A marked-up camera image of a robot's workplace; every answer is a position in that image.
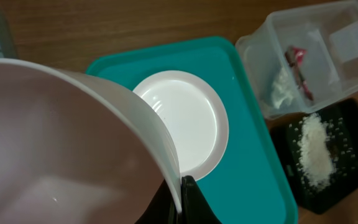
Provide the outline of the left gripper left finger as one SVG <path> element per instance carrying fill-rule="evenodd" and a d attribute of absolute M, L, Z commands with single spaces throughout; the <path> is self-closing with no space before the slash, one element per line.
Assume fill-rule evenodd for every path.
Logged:
<path fill-rule="evenodd" d="M 164 180 L 149 206 L 135 224 L 176 224 L 177 212 L 170 189 Z"/>

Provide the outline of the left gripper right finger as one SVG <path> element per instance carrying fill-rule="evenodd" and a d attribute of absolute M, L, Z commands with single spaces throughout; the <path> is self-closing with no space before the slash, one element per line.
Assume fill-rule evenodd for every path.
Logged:
<path fill-rule="evenodd" d="M 221 224 L 190 175 L 181 178 L 181 205 L 180 223 Z"/>

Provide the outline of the small white plate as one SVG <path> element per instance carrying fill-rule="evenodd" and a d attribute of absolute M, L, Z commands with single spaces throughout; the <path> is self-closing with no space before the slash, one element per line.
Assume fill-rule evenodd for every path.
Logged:
<path fill-rule="evenodd" d="M 142 80 L 134 93 L 167 127 L 182 176 L 200 180 L 219 164 L 229 140 L 229 121 L 215 90 L 194 74 L 167 70 Z"/>

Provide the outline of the large white plate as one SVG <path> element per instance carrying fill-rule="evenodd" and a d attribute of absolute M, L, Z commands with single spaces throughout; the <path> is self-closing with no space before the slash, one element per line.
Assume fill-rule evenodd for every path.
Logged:
<path fill-rule="evenodd" d="M 133 91 L 0 58 L 0 223 L 134 223 L 162 182 L 181 211 L 172 138 Z"/>

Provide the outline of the pile of rice grains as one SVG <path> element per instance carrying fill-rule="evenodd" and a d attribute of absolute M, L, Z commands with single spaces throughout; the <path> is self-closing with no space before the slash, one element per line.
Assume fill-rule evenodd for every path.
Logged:
<path fill-rule="evenodd" d="M 296 171 L 308 195 L 329 189 L 358 167 L 344 118 L 323 118 L 313 113 L 288 127 L 295 135 L 291 153 L 295 156 Z"/>

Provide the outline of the red snack wrapper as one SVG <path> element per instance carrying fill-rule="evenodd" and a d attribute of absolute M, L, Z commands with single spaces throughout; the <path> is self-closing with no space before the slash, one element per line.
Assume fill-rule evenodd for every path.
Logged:
<path fill-rule="evenodd" d="M 296 98 L 294 88 L 304 94 L 307 100 L 314 102 L 314 96 L 300 70 L 305 54 L 305 49 L 294 47 L 293 45 L 288 46 L 287 51 L 284 53 L 289 71 L 282 67 L 273 79 L 270 99 L 275 109 L 290 106 L 294 102 Z"/>

